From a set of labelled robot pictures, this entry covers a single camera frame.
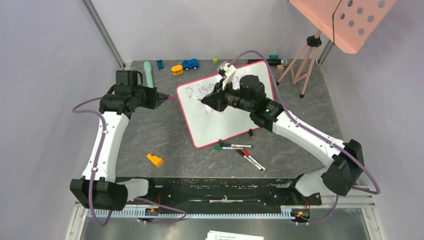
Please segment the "pink framed whiteboard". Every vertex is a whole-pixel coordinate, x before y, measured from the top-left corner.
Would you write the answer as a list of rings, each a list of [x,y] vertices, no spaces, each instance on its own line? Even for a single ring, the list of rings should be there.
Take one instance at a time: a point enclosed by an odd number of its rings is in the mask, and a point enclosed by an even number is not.
[[[227,107],[218,112],[190,96],[204,98],[214,90],[214,86],[222,77],[216,73],[191,82],[183,83],[176,88],[182,113],[196,148],[203,148],[235,136],[247,133],[256,126],[250,119],[250,113]]]

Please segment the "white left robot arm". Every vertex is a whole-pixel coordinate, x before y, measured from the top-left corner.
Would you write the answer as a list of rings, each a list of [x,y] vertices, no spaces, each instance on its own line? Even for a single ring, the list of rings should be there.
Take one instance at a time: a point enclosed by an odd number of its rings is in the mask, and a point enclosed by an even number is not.
[[[127,202],[139,197],[153,203],[157,190],[141,178],[116,182],[116,163],[123,134],[137,108],[155,110],[174,97],[143,85],[143,75],[136,70],[117,70],[115,84],[99,97],[98,131],[88,163],[78,179],[70,182],[70,191],[86,208],[121,211]]]

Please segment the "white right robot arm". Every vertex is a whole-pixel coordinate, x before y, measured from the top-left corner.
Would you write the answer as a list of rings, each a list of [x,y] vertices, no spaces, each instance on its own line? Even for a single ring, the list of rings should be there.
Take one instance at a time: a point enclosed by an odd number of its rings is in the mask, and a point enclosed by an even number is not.
[[[233,89],[232,83],[223,88],[223,83],[223,80],[216,83],[201,103],[218,112],[227,107],[248,112],[256,126],[291,140],[324,165],[321,170],[299,175],[291,184],[288,196],[293,203],[302,204],[322,190],[339,196],[349,193],[363,172],[358,166],[364,163],[359,142],[333,138],[295,118],[280,103],[267,97],[265,86],[256,75],[242,77],[239,89]]]

